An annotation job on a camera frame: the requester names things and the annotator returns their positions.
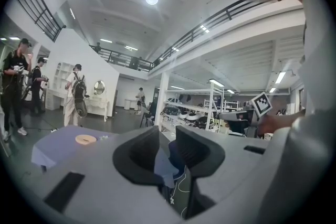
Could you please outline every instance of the railing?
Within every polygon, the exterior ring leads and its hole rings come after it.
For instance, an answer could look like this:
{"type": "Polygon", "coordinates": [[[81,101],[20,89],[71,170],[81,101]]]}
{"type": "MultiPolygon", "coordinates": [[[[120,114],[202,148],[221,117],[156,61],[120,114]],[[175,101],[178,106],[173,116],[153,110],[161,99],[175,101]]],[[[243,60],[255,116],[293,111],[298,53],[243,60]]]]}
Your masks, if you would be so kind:
{"type": "Polygon", "coordinates": [[[55,42],[62,28],[57,23],[50,10],[48,9],[44,0],[18,0],[22,8],[34,21],[34,23],[41,28],[41,30],[55,42]]]}
{"type": "Polygon", "coordinates": [[[153,68],[153,63],[140,58],[104,48],[100,48],[98,51],[95,46],[90,47],[93,50],[96,50],[97,53],[108,63],[145,72],[149,72],[153,68]]]}
{"type": "Polygon", "coordinates": [[[202,23],[194,27],[178,41],[176,41],[172,46],[170,46],[164,53],[162,53],[154,62],[153,67],[158,66],[162,61],[166,60],[175,52],[178,52],[183,46],[193,42],[196,38],[206,34],[207,30],[211,31],[219,25],[223,24],[227,20],[232,20],[238,14],[241,14],[248,9],[252,9],[264,3],[277,2],[281,0],[265,0],[263,2],[253,2],[251,0],[239,0],[219,12],[215,13],[208,19],[204,20],[202,23]]]}

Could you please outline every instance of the round wooden plate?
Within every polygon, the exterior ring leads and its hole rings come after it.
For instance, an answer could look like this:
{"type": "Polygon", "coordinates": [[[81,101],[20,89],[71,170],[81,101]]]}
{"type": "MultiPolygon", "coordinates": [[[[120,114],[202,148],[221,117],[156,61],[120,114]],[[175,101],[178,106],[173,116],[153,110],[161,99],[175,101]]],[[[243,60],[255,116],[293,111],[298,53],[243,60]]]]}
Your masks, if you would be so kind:
{"type": "Polygon", "coordinates": [[[97,139],[94,136],[87,134],[80,134],[76,136],[76,142],[81,145],[88,145],[90,143],[96,142],[97,139]]]}

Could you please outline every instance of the white sneaker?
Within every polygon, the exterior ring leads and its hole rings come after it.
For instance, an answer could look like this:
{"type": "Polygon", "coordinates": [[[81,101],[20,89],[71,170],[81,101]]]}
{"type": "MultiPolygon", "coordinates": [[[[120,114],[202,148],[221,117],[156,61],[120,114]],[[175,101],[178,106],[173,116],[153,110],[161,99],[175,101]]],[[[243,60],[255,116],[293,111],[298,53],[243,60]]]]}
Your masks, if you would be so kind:
{"type": "Polygon", "coordinates": [[[19,134],[21,134],[21,135],[27,135],[28,134],[27,131],[23,127],[21,127],[20,129],[18,129],[17,132],[19,134]]]}
{"type": "Polygon", "coordinates": [[[10,136],[11,135],[9,134],[9,132],[5,131],[4,134],[2,135],[2,138],[4,139],[5,142],[7,142],[10,136]]]}

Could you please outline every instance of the black shirt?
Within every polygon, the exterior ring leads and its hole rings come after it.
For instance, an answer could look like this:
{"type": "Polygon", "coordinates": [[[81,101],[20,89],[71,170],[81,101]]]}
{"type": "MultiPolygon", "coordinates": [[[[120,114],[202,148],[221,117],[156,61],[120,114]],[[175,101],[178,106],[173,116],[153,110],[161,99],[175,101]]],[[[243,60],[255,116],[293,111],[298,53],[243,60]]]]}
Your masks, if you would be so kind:
{"type": "MultiPolygon", "coordinates": [[[[24,55],[21,54],[21,56],[17,55],[17,50],[11,51],[6,59],[4,60],[4,67],[3,70],[8,70],[8,69],[12,69],[14,70],[15,66],[19,66],[19,67],[24,67],[25,70],[28,69],[28,63],[26,61],[26,57],[24,55]]],[[[20,76],[18,75],[8,75],[8,74],[4,74],[3,77],[3,87],[6,87],[9,83],[12,85],[18,85],[19,84],[19,80],[20,76]]]]}
{"type": "Polygon", "coordinates": [[[33,85],[31,86],[32,89],[40,89],[42,81],[37,81],[37,78],[41,77],[41,70],[38,66],[34,68],[33,71],[33,85]]]}

